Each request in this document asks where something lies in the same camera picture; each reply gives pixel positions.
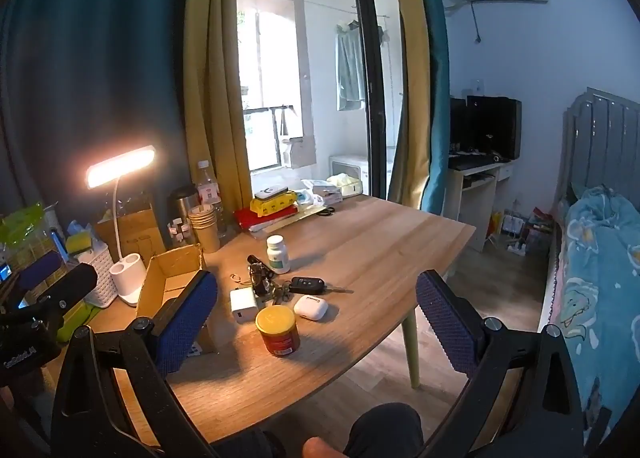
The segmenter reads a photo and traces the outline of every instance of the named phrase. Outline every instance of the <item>jar with yellow lid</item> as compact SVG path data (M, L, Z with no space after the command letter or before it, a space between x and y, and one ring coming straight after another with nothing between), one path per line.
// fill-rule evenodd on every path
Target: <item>jar with yellow lid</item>
M255 325L271 355L284 357L300 347L296 315L286 306L276 304L258 312Z

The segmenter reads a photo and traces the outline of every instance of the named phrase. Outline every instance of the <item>desk lamp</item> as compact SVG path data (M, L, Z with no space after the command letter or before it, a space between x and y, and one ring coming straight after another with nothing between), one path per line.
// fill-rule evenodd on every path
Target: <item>desk lamp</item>
M92 165L86 171L86 185L89 189L98 187L115 180L113 189L113 229L116 235L116 245L118 247L118 257L120 260L113 264L109 273L118 289L120 298L130 306L138 304L140 289L145 280L146 269L140 254L129 254L122 256L120 248L120 235L118 234L118 218L116 216L116 193L118 192L118 182L120 177L132 173L151 164L156 156L153 146L135 149L124 154L110 158L99 164Z

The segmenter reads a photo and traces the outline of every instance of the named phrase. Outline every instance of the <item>blue floral bedding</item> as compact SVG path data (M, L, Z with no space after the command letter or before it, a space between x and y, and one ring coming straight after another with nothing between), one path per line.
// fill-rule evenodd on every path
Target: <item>blue floral bedding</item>
M584 430L600 409L614 427L640 384L640 214L604 187L568 211L561 311L554 312L574 364Z

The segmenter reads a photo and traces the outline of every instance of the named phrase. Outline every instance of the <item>dark pants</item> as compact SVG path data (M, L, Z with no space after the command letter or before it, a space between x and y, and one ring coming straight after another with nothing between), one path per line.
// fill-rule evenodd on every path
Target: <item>dark pants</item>
M357 419L342 452L349 458L415 458L423 446L415 410L406 404L382 404ZM212 447L221 458L274 458L261 431L248 431Z

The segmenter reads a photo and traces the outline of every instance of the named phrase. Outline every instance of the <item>bed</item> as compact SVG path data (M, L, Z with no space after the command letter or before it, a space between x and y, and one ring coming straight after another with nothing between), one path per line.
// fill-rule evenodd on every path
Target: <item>bed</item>
M640 410L639 208L640 104L588 88L564 114L539 330L562 330L592 446Z

